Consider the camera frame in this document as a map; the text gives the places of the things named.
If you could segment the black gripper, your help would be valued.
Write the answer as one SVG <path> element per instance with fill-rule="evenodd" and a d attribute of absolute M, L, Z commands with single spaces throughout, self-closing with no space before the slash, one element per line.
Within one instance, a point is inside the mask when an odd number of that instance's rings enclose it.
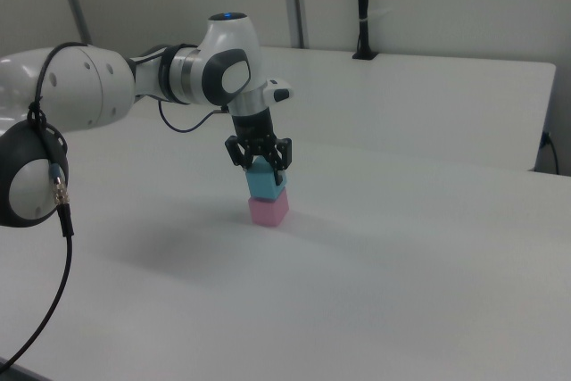
<path fill-rule="evenodd" d="M 293 141 L 277 138 L 270 109 L 247 116 L 233 116 L 236 134 L 228 137 L 225 147 L 234 165 L 249 170 L 254 161 L 254 142 L 262 142 L 262 156 L 272 168 L 277 186 L 283 183 L 283 172 L 292 162 Z"/>

